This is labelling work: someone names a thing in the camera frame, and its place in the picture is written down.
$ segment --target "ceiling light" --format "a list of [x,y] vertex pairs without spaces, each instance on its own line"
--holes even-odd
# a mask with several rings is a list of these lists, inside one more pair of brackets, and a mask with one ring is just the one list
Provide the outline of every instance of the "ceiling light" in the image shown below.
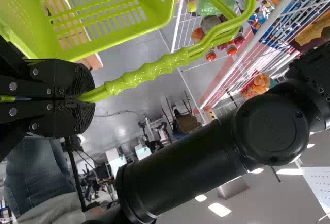
[[211,211],[215,212],[220,217],[224,217],[232,212],[230,209],[226,208],[225,206],[222,206],[221,204],[219,204],[217,202],[214,204],[211,204],[208,208]]
[[206,200],[206,196],[205,195],[199,195],[199,196],[196,196],[195,199],[198,201],[198,202],[203,202]]
[[283,175],[302,175],[303,171],[299,168],[285,168],[277,171],[277,174]]
[[264,170],[263,168],[257,168],[255,170],[251,171],[250,173],[252,173],[252,174],[259,174],[259,173],[263,172],[263,170]]

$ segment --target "gray sweatshirt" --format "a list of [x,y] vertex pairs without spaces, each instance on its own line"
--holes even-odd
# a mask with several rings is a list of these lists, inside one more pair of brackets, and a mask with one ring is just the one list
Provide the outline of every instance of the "gray sweatshirt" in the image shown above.
[[35,206],[17,219],[19,224],[81,224],[86,216],[78,193],[60,195]]

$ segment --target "person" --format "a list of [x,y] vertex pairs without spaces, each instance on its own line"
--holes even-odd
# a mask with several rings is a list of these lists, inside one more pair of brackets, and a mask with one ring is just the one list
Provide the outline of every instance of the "person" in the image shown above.
[[7,160],[4,196],[19,224],[81,224],[102,213],[82,211],[59,140],[26,136]]

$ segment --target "screw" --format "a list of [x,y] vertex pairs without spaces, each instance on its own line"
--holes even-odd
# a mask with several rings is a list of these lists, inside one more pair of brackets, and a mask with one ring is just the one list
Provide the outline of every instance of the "screw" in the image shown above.
[[295,116],[296,116],[297,118],[302,118],[302,117],[303,117],[303,114],[302,114],[301,112],[296,112],[296,113],[295,113]]
[[63,103],[61,103],[61,104],[58,106],[58,110],[60,110],[60,111],[63,111],[63,110],[64,110],[64,104],[63,104]]
[[14,116],[16,116],[16,114],[17,114],[17,108],[15,108],[15,107],[10,108],[9,115],[14,117]]
[[32,73],[33,73],[34,76],[37,76],[39,74],[39,70],[37,68],[34,68],[32,70]]
[[32,125],[32,130],[36,130],[38,128],[38,124],[37,123],[34,123],[33,125]]
[[16,83],[16,82],[11,82],[11,83],[9,84],[9,89],[10,89],[11,91],[15,91],[15,90],[17,89],[17,83]]

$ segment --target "cable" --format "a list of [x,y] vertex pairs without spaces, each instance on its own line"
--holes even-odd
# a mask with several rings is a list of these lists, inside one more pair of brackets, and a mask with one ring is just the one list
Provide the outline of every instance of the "cable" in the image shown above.
[[[79,150],[80,148],[78,148],[78,146],[76,146],[75,144],[72,144],[77,150]],[[97,162],[92,158],[90,157],[86,152],[82,151],[85,155],[87,155],[93,162],[94,164],[98,167],[99,165],[97,164]]]
[[132,112],[132,113],[135,113],[138,116],[142,116],[142,114],[139,114],[139,113],[134,112],[134,111],[122,110],[122,111],[115,112],[115,113],[112,113],[112,114],[109,114],[108,111],[107,111],[104,115],[95,115],[94,117],[113,117],[113,116],[117,116],[117,115],[127,113],[127,112]]
[[82,157],[80,153],[78,153],[78,151],[76,151],[76,152],[92,168],[92,170],[94,171],[94,167],[92,167],[91,164],[89,164],[88,161],[86,161],[86,159],[84,157]]

